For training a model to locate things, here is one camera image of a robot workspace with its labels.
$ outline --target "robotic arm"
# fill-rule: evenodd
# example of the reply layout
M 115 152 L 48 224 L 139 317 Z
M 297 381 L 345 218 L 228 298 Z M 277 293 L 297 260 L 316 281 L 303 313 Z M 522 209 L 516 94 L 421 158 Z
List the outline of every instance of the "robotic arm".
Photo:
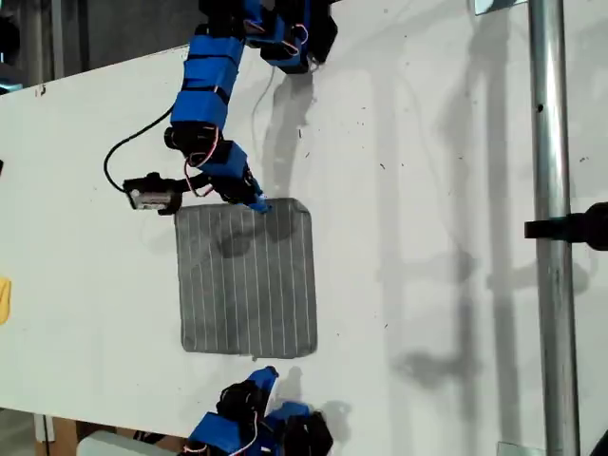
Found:
M 134 209 L 175 214 L 183 193 L 199 196 L 198 189 L 211 186 L 205 195 L 213 189 L 224 201 L 245 204 L 260 213 L 268 211 L 247 154 L 223 135 L 242 53 L 245 46 L 259 48 L 262 59 L 285 73 L 308 72 L 310 62 L 320 65 L 327 60 L 337 35 L 330 11 L 335 1 L 276 0 L 272 9 L 266 9 L 260 0 L 199 0 L 208 23 L 197 27 L 180 93 L 165 114 L 171 114 L 171 126 L 164 141 L 183 154 L 185 179 L 162 179 L 151 173 L 126 180 L 121 188 L 107 174 L 107 161 L 116 148 L 106 157 L 108 179 L 127 194 Z M 190 167 L 198 168 L 200 174 L 190 178 Z
M 326 456 L 333 438 L 320 412 L 285 402 L 265 415 L 277 378 L 275 368 L 267 367 L 222 391 L 218 412 L 205 414 L 181 456 Z

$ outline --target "silver pipe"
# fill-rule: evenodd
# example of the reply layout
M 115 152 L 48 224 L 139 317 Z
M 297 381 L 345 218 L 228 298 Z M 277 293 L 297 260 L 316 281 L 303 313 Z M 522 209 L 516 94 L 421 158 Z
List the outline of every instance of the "silver pipe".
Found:
M 530 0 L 536 219 L 570 213 L 563 1 Z M 571 245 L 537 241 L 547 456 L 579 456 Z

